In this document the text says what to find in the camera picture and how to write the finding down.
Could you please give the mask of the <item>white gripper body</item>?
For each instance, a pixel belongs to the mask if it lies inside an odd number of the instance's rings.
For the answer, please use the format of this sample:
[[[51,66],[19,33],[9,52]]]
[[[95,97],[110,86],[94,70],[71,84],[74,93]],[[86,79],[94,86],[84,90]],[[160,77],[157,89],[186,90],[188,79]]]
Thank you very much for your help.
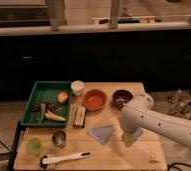
[[[138,128],[136,124],[128,123],[125,121],[121,121],[120,126],[125,134],[133,134]]]

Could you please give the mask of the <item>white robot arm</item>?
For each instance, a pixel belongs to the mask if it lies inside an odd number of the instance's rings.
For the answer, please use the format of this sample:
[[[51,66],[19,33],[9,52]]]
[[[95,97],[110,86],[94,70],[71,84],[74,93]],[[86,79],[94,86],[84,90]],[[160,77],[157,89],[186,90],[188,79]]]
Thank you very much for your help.
[[[191,120],[152,110],[153,98],[148,93],[135,95],[121,110],[120,126],[124,132],[139,127],[153,131],[191,149]]]

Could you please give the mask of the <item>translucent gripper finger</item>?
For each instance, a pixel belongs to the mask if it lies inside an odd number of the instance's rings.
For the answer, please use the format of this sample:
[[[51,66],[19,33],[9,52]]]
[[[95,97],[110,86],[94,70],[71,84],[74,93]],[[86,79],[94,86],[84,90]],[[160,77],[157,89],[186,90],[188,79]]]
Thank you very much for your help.
[[[126,147],[131,147],[133,143],[136,141],[133,133],[125,133],[124,134],[124,143]]]

